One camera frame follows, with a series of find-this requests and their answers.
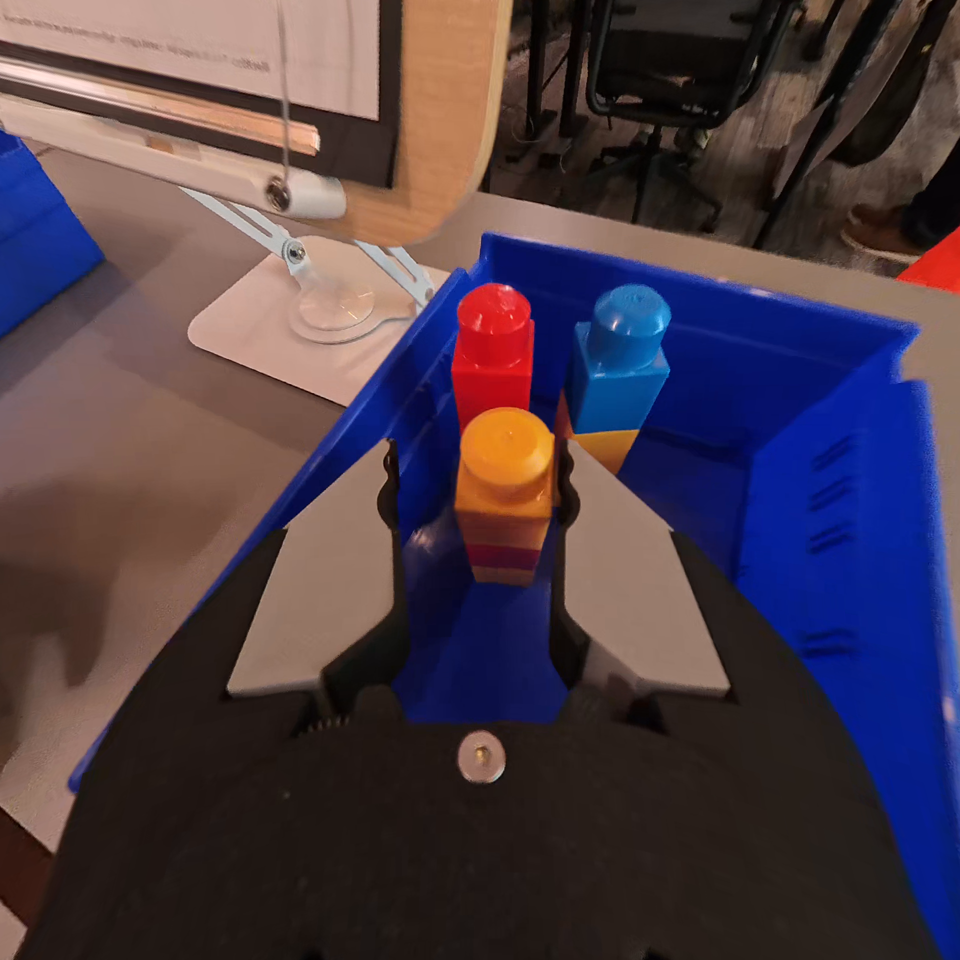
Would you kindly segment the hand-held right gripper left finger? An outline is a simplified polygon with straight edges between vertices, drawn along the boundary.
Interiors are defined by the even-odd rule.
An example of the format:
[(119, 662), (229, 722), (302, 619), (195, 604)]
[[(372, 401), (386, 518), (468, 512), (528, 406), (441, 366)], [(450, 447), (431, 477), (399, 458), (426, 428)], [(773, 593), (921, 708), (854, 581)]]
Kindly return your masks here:
[(400, 486), (397, 444), (381, 439), (284, 527), (230, 696), (393, 684), (411, 649)]

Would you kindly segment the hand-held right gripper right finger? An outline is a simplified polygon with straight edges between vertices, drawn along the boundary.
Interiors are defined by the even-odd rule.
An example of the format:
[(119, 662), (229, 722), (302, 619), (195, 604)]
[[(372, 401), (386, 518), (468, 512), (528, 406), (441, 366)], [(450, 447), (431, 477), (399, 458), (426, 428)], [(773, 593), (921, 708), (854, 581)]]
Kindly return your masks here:
[(656, 693), (721, 700), (731, 683), (672, 528), (572, 439), (558, 452), (549, 654), (628, 714)]

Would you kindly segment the blue plastic bin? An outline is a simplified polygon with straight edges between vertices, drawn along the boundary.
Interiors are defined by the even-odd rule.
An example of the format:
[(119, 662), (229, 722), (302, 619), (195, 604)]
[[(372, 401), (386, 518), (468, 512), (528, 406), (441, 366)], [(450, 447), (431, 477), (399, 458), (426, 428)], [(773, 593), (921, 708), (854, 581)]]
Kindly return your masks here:
[[(450, 529), (457, 306), (533, 306), (533, 411), (625, 283), (673, 371), (621, 482), (673, 530), (730, 682), (626, 714), (533, 588)], [(54, 958), (958, 958), (958, 735), (930, 402), (909, 324), (486, 234), (138, 681), (57, 856)], [(228, 668), (283, 528), (396, 442), (403, 720)]]
[(6, 336), (104, 261), (41, 162), (1, 133), (1, 335)]

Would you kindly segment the blue mega block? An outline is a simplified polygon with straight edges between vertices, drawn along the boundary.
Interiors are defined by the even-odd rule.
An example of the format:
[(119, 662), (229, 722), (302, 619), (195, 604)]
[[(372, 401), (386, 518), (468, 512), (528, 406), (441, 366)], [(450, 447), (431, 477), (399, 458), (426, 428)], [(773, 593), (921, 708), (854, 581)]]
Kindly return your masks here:
[(589, 320), (576, 324), (563, 385), (576, 435), (640, 430), (670, 367), (663, 340), (671, 310), (647, 285), (601, 294)]

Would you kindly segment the black office chair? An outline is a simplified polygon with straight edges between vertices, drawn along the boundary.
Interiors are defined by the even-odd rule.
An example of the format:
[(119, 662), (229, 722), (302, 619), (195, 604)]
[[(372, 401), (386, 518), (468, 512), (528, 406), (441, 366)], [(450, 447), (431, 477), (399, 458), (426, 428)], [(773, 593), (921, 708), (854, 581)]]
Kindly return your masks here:
[(660, 176), (709, 207), (701, 231), (714, 233), (723, 204), (692, 180), (690, 150), (667, 148), (664, 134), (711, 133), (726, 123), (760, 89), (788, 29), (805, 15), (797, 1), (594, 2), (586, 104), (608, 122), (649, 129), (600, 150), (584, 181), (632, 174), (637, 224)]

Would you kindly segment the printed instruction sheet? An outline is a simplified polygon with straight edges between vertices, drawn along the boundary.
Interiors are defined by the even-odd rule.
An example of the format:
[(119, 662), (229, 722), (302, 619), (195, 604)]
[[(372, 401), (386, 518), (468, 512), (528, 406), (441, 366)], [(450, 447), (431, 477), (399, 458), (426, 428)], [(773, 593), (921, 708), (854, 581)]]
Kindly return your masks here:
[(378, 120), (378, 2), (10, 1), (2, 41)]

